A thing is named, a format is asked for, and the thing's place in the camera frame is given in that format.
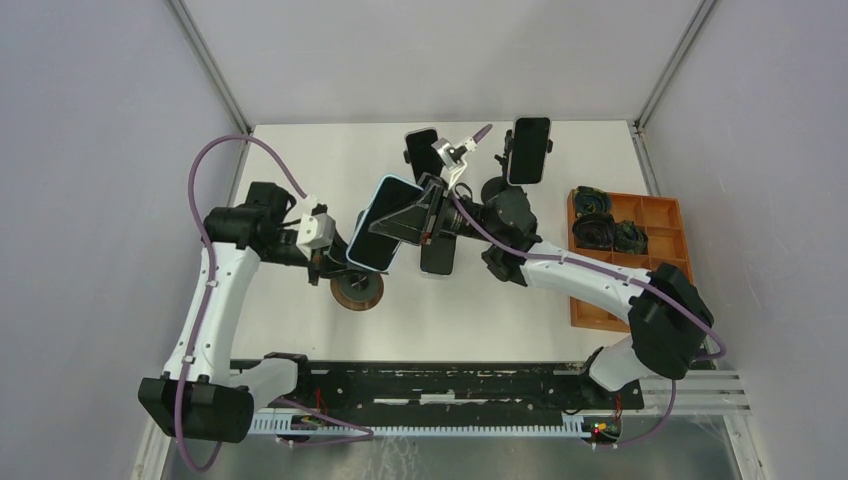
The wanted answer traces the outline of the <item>phone with light blue case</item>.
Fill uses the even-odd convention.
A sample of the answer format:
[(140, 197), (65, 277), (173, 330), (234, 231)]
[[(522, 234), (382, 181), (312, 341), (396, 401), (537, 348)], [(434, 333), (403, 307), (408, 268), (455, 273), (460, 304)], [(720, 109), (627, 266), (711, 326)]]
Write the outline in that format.
[(349, 242), (346, 250), (348, 262), (365, 270), (387, 271), (401, 241), (386, 234), (383, 223), (410, 207), (423, 192), (421, 186), (396, 175), (382, 177)]

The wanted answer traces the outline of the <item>phone with white case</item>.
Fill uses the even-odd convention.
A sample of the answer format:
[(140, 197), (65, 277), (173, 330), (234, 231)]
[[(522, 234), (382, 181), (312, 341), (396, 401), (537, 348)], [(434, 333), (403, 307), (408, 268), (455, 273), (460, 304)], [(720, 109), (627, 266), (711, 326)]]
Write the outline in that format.
[(420, 248), (419, 268), (425, 274), (449, 276), (453, 273), (457, 239), (433, 238)]

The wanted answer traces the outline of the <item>wooden-base black plate stand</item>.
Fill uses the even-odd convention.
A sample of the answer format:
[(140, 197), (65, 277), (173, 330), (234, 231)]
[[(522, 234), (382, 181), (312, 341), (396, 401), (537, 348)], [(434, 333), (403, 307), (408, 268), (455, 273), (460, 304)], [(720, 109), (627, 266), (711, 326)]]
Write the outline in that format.
[(330, 289), (339, 305), (362, 312), (379, 304), (384, 294), (384, 282), (379, 273), (354, 272), (333, 278)]

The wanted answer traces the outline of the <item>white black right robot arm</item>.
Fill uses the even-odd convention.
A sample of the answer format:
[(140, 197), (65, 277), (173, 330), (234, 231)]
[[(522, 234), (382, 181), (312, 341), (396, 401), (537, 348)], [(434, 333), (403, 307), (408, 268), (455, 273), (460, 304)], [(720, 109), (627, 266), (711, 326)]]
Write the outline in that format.
[(486, 183), (481, 202), (475, 202), (430, 174), (420, 184), (386, 175), (357, 220), (347, 257), (385, 272), (407, 243), (435, 255), (432, 273), (447, 275), (453, 256), (438, 250), (439, 240), (487, 241), (481, 257), (499, 281), (562, 292), (629, 326), (628, 337), (589, 357), (577, 382), (585, 405), (602, 408), (626, 384), (650, 375), (683, 379), (714, 324), (683, 271), (668, 263), (648, 270), (586, 257), (543, 240), (537, 225), (526, 192), (497, 179)]

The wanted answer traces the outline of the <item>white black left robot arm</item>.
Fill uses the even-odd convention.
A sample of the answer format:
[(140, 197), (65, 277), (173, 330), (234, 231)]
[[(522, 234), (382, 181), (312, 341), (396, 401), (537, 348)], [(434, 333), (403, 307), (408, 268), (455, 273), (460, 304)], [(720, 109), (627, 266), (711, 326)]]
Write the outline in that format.
[(311, 284), (347, 272), (345, 243), (326, 205), (305, 199), (305, 214), (285, 220), (295, 197), (270, 182), (250, 185), (244, 203), (216, 207), (203, 219), (201, 268), (177, 344), (156, 378), (142, 379), (138, 400), (170, 437), (239, 443), (256, 411), (279, 397), (306, 405), (313, 379), (298, 371), (304, 356), (270, 354), (231, 372), (232, 345), (253, 276), (262, 263), (301, 267)]

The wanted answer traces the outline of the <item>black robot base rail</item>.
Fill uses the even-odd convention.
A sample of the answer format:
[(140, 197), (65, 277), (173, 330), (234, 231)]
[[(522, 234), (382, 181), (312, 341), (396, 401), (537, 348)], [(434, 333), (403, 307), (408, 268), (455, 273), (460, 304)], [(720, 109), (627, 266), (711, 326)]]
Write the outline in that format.
[(638, 382), (610, 393), (579, 362), (300, 364), (286, 399), (367, 427), (554, 426), (568, 414), (639, 410)]

